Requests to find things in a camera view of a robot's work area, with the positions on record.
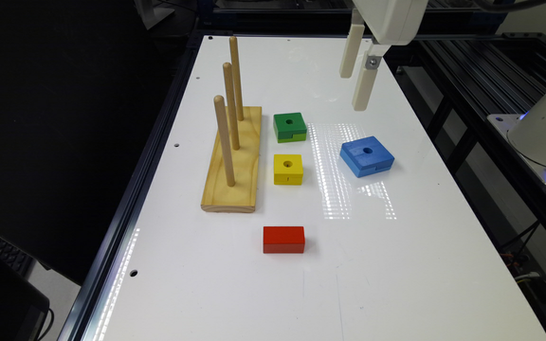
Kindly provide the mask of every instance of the white robot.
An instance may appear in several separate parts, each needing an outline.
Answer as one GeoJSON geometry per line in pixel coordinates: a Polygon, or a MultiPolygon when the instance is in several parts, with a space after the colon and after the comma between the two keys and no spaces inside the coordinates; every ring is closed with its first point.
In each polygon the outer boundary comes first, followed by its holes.
{"type": "MultiPolygon", "coordinates": [[[[366,110],[376,78],[376,70],[391,45],[407,45],[421,25],[428,0],[354,0],[351,29],[340,65],[340,77],[350,78],[364,32],[364,22],[373,33],[373,43],[364,55],[353,98],[356,111],[366,110]]],[[[485,0],[474,3],[487,11],[529,9],[546,0],[529,0],[511,5],[493,5],[485,0]]],[[[526,164],[546,185],[546,95],[526,115],[490,115],[499,130],[526,164]]]]}

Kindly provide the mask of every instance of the square block with hole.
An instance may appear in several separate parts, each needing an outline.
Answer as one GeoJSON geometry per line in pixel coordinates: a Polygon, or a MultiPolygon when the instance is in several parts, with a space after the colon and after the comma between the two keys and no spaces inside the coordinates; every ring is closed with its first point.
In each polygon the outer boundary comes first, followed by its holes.
{"type": "Polygon", "coordinates": [[[302,156],[275,154],[273,156],[275,185],[302,185],[302,156]]]}
{"type": "Polygon", "coordinates": [[[276,114],[273,128],[278,143],[304,141],[307,139],[307,126],[301,113],[276,114]]]}
{"type": "Polygon", "coordinates": [[[374,136],[343,143],[340,157],[357,177],[388,171],[395,160],[374,136]]]}

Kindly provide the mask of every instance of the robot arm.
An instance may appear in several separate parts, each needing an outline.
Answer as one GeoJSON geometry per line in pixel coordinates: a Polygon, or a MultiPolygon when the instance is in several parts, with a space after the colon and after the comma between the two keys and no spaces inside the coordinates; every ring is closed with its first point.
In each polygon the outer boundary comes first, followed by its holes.
{"type": "Polygon", "coordinates": [[[378,65],[392,45],[407,45],[421,25],[428,0],[354,0],[351,29],[340,65],[340,77],[350,78],[363,37],[364,22],[373,42],[364,54],[353,98],[356,111],[364,111],[376,79],[378,65]]]}

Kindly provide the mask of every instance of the yellow block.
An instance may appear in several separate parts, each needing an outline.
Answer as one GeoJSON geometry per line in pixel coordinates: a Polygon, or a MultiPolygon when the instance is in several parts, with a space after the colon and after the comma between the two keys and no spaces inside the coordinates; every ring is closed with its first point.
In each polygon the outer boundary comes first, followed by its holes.
{"type": "Polygon", "coordinates": [[[201,209],[206,212],[254,212],[262,116],[262,107],[244,107],[244,120],[237,122],[240,149],[231,149],[235,173],[233,187],[227,186],[220,135],[216,134],[201,209]]]}
{"type": "Polygon", "coordinates": [[[302,156],[275,154],[273,156],[275,185],[302,185],[302,156]]]}

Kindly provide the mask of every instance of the green block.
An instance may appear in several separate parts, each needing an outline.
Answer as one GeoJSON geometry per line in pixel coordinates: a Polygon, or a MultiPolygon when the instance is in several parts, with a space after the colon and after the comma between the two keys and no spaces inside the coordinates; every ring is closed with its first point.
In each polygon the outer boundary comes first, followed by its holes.
{"type": "Polygon", "coordinates": [[[307,134],[307,126],[304,124],[300,113],[291,114],[276,114],[273,116],[273,128],[275,136],[279,140],[291,139],[294,140],[294,135],[307,134]]]}
{"type": "Polygon", "coordinates": [[[284,142],[296,142],[296,141],[306,141],[307,139],[307,133],[304,134],[294,134],[291,138],[282,138],[277,139],[278,143],[284,143],[284,142]]]}

